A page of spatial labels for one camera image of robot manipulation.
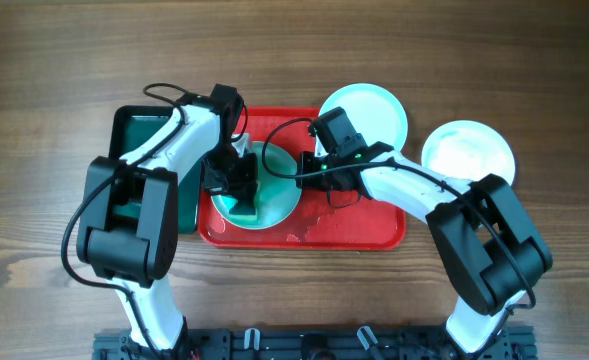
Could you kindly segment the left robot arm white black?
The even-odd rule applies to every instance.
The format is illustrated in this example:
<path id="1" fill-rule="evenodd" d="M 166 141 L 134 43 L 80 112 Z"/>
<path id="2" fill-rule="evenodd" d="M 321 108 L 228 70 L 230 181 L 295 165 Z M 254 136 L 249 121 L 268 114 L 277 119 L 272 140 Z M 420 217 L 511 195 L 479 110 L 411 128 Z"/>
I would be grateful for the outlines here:
<path id="1" fill-rule="evenodd" d="M 84 198 L 63 235 L 78 233 L 78 258 L 96 275 L 92 286 L 116 291 L 131 324 L 118 352 L 135 359 L 186 359 L 191 354 L 185 317 L 167 273 L 179 230 L 179 185 L 204 166 L 204 188 L 234 199 L 231 212 L 257 216 L 257 160 L 241 145 L 237 123 L 244 102 L 179 100 L 170 119 L 137 149 L 89 166 Z"/>

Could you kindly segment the white plate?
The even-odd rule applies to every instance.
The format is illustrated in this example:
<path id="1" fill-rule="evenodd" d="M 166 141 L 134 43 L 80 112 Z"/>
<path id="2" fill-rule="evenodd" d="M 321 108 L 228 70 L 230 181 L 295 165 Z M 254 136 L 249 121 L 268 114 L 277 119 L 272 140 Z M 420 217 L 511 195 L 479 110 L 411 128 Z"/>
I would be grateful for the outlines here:
<path id="1" fill-rule="evenodd" d="M 258 191 L 255 197 L 257 214 L 232 215 L 231 208 L 237 203 L 229 196 L 216 195 L 212 202 L 216 211 L 231 224 L 247 230 L 263 230 L 284 221 L 296 208 L 302 190 L 290 179 L 275 177 L 266 172 L 261 163 L 263 143 L 253 141 L 250 151 L 258 158 Z"/>
<path id="2" fill-rule="evenodd" d="M 380 141 L 400 152 L 408 137 L 408 117 L 400 101 L 374 84 L 356 83 L 332 93 L 318 115 L 341 107 L 368 145 Z"/>
<path id="3" fill-rule="evenodd" d="M 516 161 L 507 141 L 496 130 L 480 122 L 456 120 L 441 125 L 425 141 L 421 165 L 449 177 L 479 181 L 488 174 L 512 185 Z"/>

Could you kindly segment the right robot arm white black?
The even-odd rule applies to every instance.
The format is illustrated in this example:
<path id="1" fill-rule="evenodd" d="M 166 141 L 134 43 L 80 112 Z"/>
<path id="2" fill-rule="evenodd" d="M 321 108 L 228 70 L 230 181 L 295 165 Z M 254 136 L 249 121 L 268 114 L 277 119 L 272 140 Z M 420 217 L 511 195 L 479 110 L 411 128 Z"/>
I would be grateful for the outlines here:
<path id="1" fill-rule="evenodd" d="M 446 332 L 461 352 L 480 355 L 514 310 L 535 306 L 533 287 L 551 269 L 552 255 L 502 177 L 447 177 L 382 142 L 338 145 L 325 156 L 305 151 L 296 174 L 300 188 L 356 191 L 428 226 L 459 296 Z"/>

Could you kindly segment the green yellow sponge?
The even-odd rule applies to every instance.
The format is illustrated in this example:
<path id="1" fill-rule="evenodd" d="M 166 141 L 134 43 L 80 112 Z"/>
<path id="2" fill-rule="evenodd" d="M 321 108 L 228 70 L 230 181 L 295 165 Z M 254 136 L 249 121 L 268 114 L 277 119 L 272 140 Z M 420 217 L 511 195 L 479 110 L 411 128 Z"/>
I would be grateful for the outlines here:
<path id="1" fill-rule="evenodd" d="M 253 224 L 258 221 L 258 210 L 253 200 L 231 198 L 228 205 L 228 218 L 234 223 Z"/>

